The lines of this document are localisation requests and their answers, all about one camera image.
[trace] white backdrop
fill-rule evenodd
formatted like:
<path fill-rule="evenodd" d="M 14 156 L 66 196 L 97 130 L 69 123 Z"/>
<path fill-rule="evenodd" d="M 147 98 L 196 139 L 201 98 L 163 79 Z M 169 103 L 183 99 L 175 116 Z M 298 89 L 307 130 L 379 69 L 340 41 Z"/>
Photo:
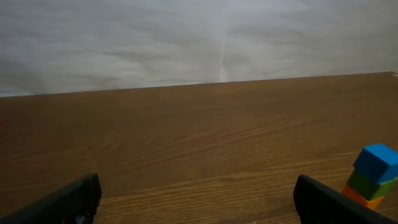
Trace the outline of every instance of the white backdrop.
<path fill-rule="evenodd" d="M 0 96 L 398 70 L 396 0 L 3 0 Z"/>

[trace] orange cube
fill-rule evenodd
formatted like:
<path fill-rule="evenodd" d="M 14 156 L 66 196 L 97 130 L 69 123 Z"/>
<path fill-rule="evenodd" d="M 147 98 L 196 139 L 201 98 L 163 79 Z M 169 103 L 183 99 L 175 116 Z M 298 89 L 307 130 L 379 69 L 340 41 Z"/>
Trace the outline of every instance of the orange cube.
<path fill-rule="evenodd" d="M 377 205 L 383 200 L 384 196 L 378 197 L 374 200 L 368 201 L 364 197 L 362 197 L 359 193 L 357 193 L 354 189 L 352 189 L 348 184 L 344 187 L 344 189 L 341 191 L 341 193 L 348 197 L 349 199 L 353 200 L 356 203 L 359 203 L 367 208 L 370 208 L 371 210 L 374 210 Z"/>

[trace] toy block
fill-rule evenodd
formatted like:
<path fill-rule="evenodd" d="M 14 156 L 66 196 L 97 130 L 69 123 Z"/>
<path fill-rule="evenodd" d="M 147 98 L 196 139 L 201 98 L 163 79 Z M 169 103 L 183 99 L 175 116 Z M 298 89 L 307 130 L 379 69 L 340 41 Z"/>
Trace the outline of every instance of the toy block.
<path fill-rule="evenodd" d="M 354 170 L 347 181 L 347 185 L 362 195 L 366 200 L 374 200 L 387 195 L 396 182 L 397 178 L 380 184 L 375 184 L 359 171 Z"/>
<path fill-rule="evenodd" d="M 354 202 L 361 204 L 367 208 L 370 208 L 371 210 L 374 210 L 377 205 L 383 200 L 384 196 L 378 197 L 374 200 L 366 200 L 363 198 L 359 193 L 357 193 L 354 189 L 352 189 L 349 185 L 346 185 L 344 189 L 341 191 L 341 193 L 348 197 L 349 199 L 353 200 Z"/>
<path fill-rule="evenodd" d="M 354 167 L 375 184 L 393 180 L 398 175 L 398 153 L 383 144 L 365 146 Z"/>

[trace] wood grain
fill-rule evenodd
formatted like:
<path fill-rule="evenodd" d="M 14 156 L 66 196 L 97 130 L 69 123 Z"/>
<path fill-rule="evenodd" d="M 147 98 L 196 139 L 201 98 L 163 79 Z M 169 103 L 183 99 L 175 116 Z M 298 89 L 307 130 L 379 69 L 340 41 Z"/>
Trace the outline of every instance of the wood grain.
<path fill-rule="evenodd" d="M 0 216 L 97 172 L 96 223 L 299 223 L 297 176 L 340 190 L 397 111 L 392 73 L 0 98 Z"/>

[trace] black object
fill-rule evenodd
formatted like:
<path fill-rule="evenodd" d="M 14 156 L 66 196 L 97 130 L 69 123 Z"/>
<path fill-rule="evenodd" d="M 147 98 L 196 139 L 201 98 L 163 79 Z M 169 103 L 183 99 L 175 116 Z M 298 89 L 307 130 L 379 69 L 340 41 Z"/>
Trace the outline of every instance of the black object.
<path fill-rule="evenodd" d="M 97 174 L 88 174 L 0 220 L 0 224 L 91 224 L 101 199 Z"/>
<path fill-rule="evenodd" d="M 398 224 L 307 175 L 300 175 L 293 193 L 302 224 Z"/>

